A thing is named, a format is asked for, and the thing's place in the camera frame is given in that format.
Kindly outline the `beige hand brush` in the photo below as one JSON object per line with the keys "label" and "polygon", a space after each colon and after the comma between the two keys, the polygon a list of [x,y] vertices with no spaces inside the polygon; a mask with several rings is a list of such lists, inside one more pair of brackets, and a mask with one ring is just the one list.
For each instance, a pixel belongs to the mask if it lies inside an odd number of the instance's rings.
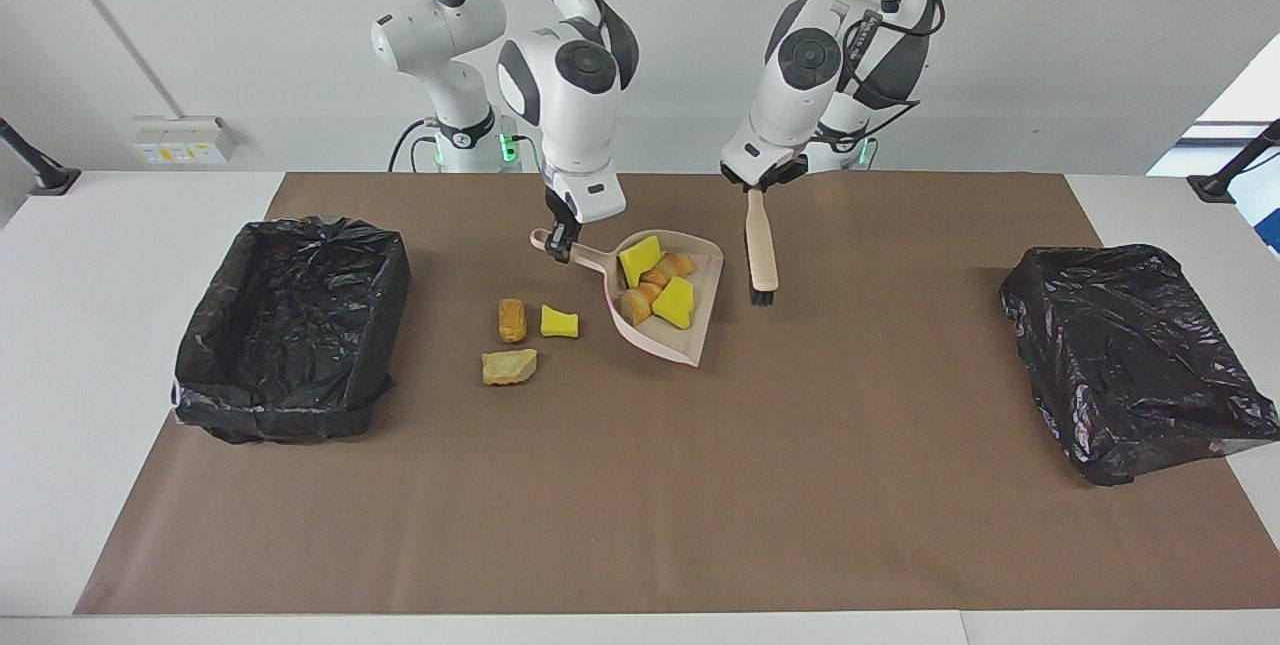
{"label": "beige hand brush", "polygon": [[771,307],[780,276],[776,264],[772,227],[765,211],[765,193],[759,188],[745,191],[748,211],[745,216],[745,250],[749,273],[749,298],[755,307]]}

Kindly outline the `orange striped croissant piece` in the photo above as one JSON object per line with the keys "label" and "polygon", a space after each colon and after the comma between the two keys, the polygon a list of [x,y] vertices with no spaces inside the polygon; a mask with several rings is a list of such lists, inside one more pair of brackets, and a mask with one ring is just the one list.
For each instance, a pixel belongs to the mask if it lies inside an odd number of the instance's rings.
{"label": "orange striped croissant piece", "polygon": [[689,253],[663,253],[653,267],[641,273],[640,282],[649,282],[649,284],[657,285],[659,289],[666,289],[676,276],[686,279],[686,276],[692,275],[696,270],[696,264]]}

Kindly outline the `pale tan stone chunk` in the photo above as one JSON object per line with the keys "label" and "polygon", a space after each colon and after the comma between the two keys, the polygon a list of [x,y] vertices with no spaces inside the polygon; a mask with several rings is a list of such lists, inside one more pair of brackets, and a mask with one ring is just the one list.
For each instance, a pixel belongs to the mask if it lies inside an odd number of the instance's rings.
{"label": "pale tan stone chunk", "polygon": [[508,386],[530,380],[538,370],[538,349],[507,349],[481,354],[483,381],[488,386]]}

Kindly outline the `beige plastic dustpan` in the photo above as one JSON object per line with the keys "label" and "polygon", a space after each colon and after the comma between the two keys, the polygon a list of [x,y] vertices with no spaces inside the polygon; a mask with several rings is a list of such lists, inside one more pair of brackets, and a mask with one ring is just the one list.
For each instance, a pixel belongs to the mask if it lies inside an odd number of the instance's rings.
{"label": "beige plastic dustpan", "polygon": [[[663,250],[689,253],[696,266],[695,273],[690,276],[694,308],[689,329],[677,329],[671,322],[662,322],[659,317],[649,317],[649,320],[634,326],[616,307],[616,299],[625,291],[625,276],[620,267],[618,253],[639,241],[649,238],[649,235],[654,235]],[[630,340],[636,348],[645,349],[645,352],[667,361],[689,363],[691,367],[699,366],[724,266],[724,253],[718,244],[686,234],[686,232],[650,229],[626,235],[617,247],[604,250],[604,252],[594,250],[589,244],[572,244],[570,257],[576,265],[603,273],[605,306],[614,328],[623,339]]]}

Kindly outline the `black bag lined bin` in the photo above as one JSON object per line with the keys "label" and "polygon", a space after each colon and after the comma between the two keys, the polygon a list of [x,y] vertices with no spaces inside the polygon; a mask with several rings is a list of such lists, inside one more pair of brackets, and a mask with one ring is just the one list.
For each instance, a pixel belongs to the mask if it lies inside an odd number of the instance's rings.
{"label": "black bag lined bin", "polygon": [[358,218],[250,221],[180,339],[174,418],[225,443],[358,436],[392,386],[411,267]]}
{"label": "black bag lined bin", "polygon": [[998,297],[1036,404],[1088,482],[1280,443],[1276,404],[1166,250],[1027,250]]}

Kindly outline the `brown table mat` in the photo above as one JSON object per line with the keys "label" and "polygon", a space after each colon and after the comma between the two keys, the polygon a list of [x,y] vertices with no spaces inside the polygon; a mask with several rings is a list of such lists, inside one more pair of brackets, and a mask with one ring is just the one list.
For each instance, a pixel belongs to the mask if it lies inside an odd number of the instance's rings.
{"label": "brown table mat", "polygon": [[[1064,177],[773,189],[769,308],[748,302],[731,186],[623,188],[595,248],[669,229],[724,250],[696,369],[630,346],[598,273],[530,247],[538,177],[285,177],[271,218],[404,235],[396,385],[367,434],[316,445],[168,420],[77,610],[1280,607],[1280,552],[1225,461],[1094,488],[1044,426],[998,285],[1025,250],[1096,244]],[[543,338],[543,305],[579,338]],[[525,348],[530,380],[484,384],[483,353]]]}

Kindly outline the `black clamp stand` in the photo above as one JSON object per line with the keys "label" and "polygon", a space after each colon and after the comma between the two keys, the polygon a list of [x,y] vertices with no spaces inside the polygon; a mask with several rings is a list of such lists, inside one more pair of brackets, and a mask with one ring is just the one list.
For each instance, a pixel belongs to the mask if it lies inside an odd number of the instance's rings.
{"label": "black clamp stand", "polygon": [[1234,157],[1230,157],[1229,163],[1221,166],[1219,171],[1213,171],[1210,175],[1189,175],[1185,177],[1185,180],[1202,202],[1235,203],[1235,198],[1229,193],[1235,177],[1244,174],[1266,150],[1275,147],[1280,147],[1280,118],[1276,118],[1260,134],[1249,139],[1247,145],[1243,145],[1239,152],[1234,154]]}
{"label": "black clamp stand", "polygon": [[0,142],[8,145],[26,163],[28,170],[32,171],[35,177],[35,186],[29,189],[32,197],[60,197],[60,195],[67,195],[82,175],[79,168],[63,166],[54,157],[41,152],[35,145],[29,145],[4,116],[0,116]]}

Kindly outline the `white wall socket box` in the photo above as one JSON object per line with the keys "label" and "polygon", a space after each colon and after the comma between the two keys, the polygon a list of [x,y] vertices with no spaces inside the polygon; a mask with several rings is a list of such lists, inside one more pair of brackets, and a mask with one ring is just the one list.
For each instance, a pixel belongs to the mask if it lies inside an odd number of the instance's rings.
{"label": "white wall socket box", "polygon": [[236,154],[234,134],[220,116],[134,116],[134,154],[148,166],[223,166]]}

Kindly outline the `white wall conduit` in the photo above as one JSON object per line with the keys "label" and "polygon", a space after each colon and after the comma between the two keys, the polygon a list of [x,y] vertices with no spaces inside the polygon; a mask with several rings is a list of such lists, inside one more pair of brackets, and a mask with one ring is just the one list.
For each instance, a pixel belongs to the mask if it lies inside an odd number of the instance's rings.
{"label": "white wall conduit", "polygon": [[111,12],[111,8],[108,6],[108,3],[105,0],[86,1],[90,3],[90,6],[102,22],[102,26],[110,31],[115,42],[127,54],[127,58],[129,58],[129,61],[133,63],[136,70],[140,72],[140,76],[143,77],[156,97],[160,99],[166,116],[174,118],[174,120],[177,120],[177,118],[187,116],[186,109],[180,106],[178,99],[174,97],[164,81],[160,79],[160,76],[156,74],[151,63],[147,61],[145,54],[140,51],[137,45],[133,42],[133,38],[131,38],[131,35],[128,35],[128,31],[124,29],[120,20],[118,20],[114,15],[114,12]]}

